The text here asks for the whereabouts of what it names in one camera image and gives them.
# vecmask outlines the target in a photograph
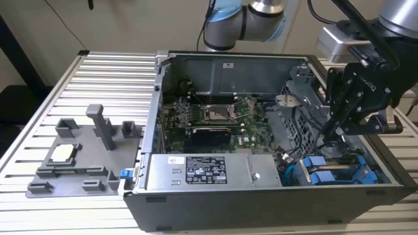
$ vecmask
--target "white wall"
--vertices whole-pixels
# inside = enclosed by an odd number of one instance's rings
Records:
[[[350,0],[350,2],[366,19],[378,17],[384,0]],[[324,18],[333,21],[348,19],[332,0],[313,0],[313,5],[318,15]],[[309,12],[306,0],[302,0],[284,52],[313,54],[324,57],[316,46],[322,27],[324,23],[313,17]]]

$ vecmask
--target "blue latch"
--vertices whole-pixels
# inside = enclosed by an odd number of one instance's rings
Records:
[[[121,178],[131,180],[134,178],[134,170],[129,170],[129,169],[122,170],[121,171]]]

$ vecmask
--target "metal case panel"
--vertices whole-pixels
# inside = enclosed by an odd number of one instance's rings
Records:
[[[310,188],[126,194],[139,228],[147,232],[349,223],[376,206],[408,194],[400,188]]]
[[[213,170],[202,167],[187,167],[187,158],[222,157],[225,164],[217,166],[220,172],[226,172],[226,183],[205,184],[189,171],[202,171],[206,177],[213,177]],[[281,187],[278,171],[272,155],[249,154],[154,154],[151,156],[147,190],[198,190],[213,191],[241,190],[249,188]]]

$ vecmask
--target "power supply label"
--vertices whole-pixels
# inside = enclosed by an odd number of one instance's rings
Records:
[[[228,184],[225,157],[186,157],[186,182],[191,185]]]

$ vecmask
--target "small gray block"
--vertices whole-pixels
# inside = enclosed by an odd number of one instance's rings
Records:
[[[73,129],[79,129],[78,123],[73,118],[62,118],[55,130],[62,138],[74,138]]]
[[[122,122],[122,133],[125,138],[138,138],[141,136],[134,121]]]
[[[101,180],[83,180],[85,191],[103,191],[105,185]]]
[[[37,175],[41,178],[47,178],[47,177],[57,177],[58,175],[54,173],[53,169],[47,169],[47,167],[45,167],[45,169],[38,169],[37,170]]]
[[[103,165],[90,165],[90,168],[87,170],[87,174],[90,176],[106,176],[107,175],[107,169]]]
[[[90,118],[98,117],[98,115],[102,115],[102,113],[103,113],[103,105],[102,104],[91,104],[87,107],[86,115]]]
[[[29,190],[33,193],[49,193],[51,192],[53,185],[49,182],[45,183],[30,183]]]
[[[113,190],[118,190],[119,183],[121,183],[119,177],[117,177],[114,172],[110,171],[110,174],[107,175],[107,184],[110,185]]]

